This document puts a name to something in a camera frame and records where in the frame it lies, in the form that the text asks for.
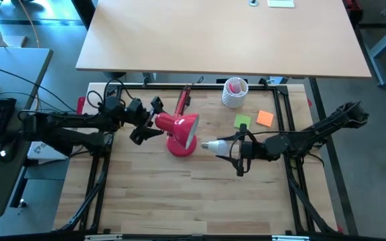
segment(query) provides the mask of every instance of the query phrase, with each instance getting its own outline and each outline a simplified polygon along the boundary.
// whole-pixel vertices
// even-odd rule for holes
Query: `light bulb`
[[[215,155],[227,155],[229,153],[229,144],[223,140],[209,141],[207,143],[200,144],[203,149],[208,149],[215,153]]]

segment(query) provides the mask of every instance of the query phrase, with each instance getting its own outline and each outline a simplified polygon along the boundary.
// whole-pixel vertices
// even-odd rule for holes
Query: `computer mouse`
[[[15,159],[17,155],[17,149],[19,148],[20,136],[16,135],[7,135],[0,142],[0,161],[4,163],[11,162]]]

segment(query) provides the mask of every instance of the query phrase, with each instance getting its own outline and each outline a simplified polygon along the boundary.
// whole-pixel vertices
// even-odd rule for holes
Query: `orange sticky note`
[[[273,114],[260,110],[257,116],[257,123],[270,127],[272,125]]]

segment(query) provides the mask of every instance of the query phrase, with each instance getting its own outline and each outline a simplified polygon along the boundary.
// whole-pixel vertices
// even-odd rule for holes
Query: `sticky note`
[[[241,127],[241,124],[246,124],[247,129],[249,129],[249,123],[251,122],[251,117],[245,116],[243,114],[237,114],[235,119],[235,127],[239,128]]]
[[[257,123],[265,125],[266,127],[270,127],[272,125],[272,120],[272,113],[265,112],[263,110],[259,111],[259,115],[257,116]]]

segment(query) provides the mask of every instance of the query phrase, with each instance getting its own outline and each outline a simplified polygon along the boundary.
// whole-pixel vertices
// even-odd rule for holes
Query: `lamp base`
[[[168,150],[170,153],[172,153],[176,157],[188,157],[191,155],[197,144],[198,140],[196,138],[196,135],[193,136],[193,140],[190,143],[190,146],[188,149],[183,148],[173,137],[169,137],[166,139],[166,146],[168,147]]]

